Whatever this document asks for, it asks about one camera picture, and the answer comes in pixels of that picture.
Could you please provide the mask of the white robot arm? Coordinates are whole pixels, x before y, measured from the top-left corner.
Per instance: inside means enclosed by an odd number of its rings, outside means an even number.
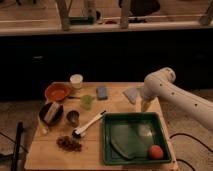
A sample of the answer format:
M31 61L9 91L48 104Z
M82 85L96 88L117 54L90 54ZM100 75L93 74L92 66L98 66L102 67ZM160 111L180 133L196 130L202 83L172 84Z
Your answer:
M148 74L140 88L141 111L145 112L156 97L162 97L213 133L213 102L175 86L175 79L175 72L169 67Z

